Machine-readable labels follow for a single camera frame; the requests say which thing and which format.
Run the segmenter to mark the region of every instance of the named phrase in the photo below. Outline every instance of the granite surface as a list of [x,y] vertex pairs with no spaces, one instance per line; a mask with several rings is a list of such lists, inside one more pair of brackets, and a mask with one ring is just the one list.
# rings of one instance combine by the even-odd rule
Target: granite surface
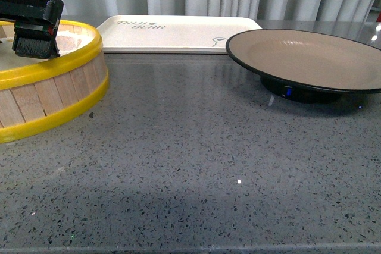
[[227,55],[106,55],[110,89],[0,145],[0,252],[381,253],[381,96],[301,104]]

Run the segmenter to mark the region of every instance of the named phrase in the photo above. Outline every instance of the rectangular tray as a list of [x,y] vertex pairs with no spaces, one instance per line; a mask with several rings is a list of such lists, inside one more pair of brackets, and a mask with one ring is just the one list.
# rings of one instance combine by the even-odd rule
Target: rectangular tray
[[240,17],[118,15],[98,30],[106,53],[225,54],[229,37],[262,29]]

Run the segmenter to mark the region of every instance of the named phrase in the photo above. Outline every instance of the yellow plastic band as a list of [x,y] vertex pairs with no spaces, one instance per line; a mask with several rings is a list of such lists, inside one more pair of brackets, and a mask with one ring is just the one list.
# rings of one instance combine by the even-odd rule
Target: yellow plastic band
[[[13,23],[0,21],[0,25],[12,24]],[[86,28],[93,31],[95,37],[86,46],[67,55],[39,62],[37,64],[27,65],[25,67],[0,71],[0,90],[35,83],[37,81],[46,80],[67,73],[68,71],[91,61],[102,51],[102,37],[93,26],[68,20],[61,20],[60,24]]]
[[68,108],[64,108],[56,113],[37,120],[23,124],[0,128],[0,143],[10,142],[21,138],[35,135],[59,125],[62,125],[73,118],[85,113],[93,107],[105,94],[108,88],[108,71],[103,83],[90,95],[76,102]]

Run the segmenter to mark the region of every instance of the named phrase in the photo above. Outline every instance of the wooden slat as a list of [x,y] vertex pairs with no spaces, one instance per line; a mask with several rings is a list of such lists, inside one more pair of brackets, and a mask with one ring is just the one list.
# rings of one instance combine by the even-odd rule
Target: wooden slat
[[76,89],[74,88],[70,73],[54,77],[54,82],[65,108],[78,102]]
[[64,108],[54,79],[39,81],[35,83],[35,87],[42,107],[47,115],[53,114]]
[[2,28],[5,32],[5,37],[13,37],[14,36],[13,25],[3,25]]
[[45,117],[37,90],[33,84],[11,89],[26,122]]
[[7,36],[6,36],[5,32],[4,32],[3,27],[0,26],[0,38],[6,38],[6,37],[7,37]]
[[81,100],[90,94],[88,84],[86,82],[83,67],[76,68],[70,71],[71,78],[73,79],[74,88],[76,89],[78,100]]
[[9,89],[0,90],[0,121],[4,127],[25,122]]
[[106,76],[106,65],[105,65],[105,59],[103,54],[101,53],[98,56],[96,56],[96,58],[93,59],[93,62],[94,62],[96,74],[100,82],[102,83]]
[[93,61],[90,61],[83,66],[83,72],[85,74],[86,82],[88,83],[89,91],[93,92],[99,85]]

